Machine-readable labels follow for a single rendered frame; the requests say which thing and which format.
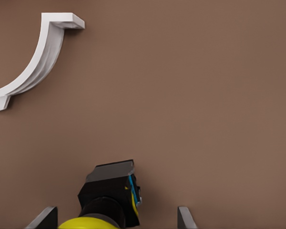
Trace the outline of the white curved storage box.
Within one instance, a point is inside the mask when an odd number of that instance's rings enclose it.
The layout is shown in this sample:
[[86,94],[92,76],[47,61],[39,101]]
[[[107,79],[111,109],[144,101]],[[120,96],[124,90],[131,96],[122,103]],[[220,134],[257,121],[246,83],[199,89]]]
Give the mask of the white curved storage box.
[[43,12],[38,43],[29,64],[12,82],[0,88],[0,111],[10,98],[37,86],[52,70],[60,54],[66,29],[85,29],[85,21],[72,12]]

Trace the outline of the yellow push button black base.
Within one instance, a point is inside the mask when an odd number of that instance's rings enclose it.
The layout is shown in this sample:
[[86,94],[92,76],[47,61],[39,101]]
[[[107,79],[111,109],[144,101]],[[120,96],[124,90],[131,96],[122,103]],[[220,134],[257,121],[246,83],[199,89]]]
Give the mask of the yellow push button black base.
[[98,165],[87,175],[78,200],[78,217],[58,229],[128,229],[140,225],[141,190],[132,159]]

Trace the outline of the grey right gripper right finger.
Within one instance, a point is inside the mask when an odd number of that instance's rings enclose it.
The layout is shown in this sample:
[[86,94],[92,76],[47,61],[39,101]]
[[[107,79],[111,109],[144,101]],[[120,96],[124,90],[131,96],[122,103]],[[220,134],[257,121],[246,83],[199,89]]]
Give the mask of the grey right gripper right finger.
[[198,229],[189,208],[185,206],[177,208],[177,229]]

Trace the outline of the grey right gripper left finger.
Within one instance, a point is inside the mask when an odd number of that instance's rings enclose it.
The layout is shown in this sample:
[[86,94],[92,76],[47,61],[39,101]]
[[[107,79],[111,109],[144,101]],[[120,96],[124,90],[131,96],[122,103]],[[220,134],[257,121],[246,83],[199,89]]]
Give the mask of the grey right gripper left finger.
[[25,229],[57,229],[58,208],[46,207]]

